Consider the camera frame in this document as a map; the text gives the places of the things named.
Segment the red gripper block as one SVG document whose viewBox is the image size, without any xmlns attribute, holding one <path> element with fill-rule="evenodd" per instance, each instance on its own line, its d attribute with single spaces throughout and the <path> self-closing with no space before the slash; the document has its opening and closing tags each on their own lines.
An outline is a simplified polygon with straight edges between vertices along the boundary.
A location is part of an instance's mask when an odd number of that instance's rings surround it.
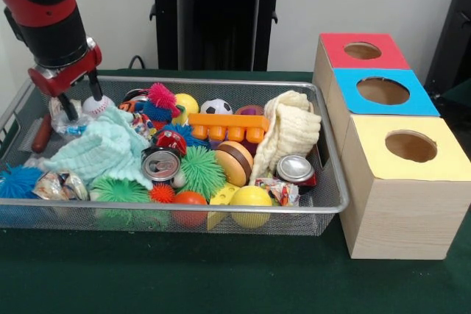
<svg viewBox="0 0 471 314">
<path fill-rule="evenodd" d="M 103 97 L 96 70 L 102 61 L 102 53 L 92 37 L 87 37 L 87 46 L 85 54 L 74 63 L 61 68 L 45 68 L 37 64 L 28 69 L 30 79 L 42 93 L 58 98 L 70 121 L 76 121 L 78 113 L 65 92 L 83 76 L 88 76 L 94 100 L 101 101 Z"/>
</svg>

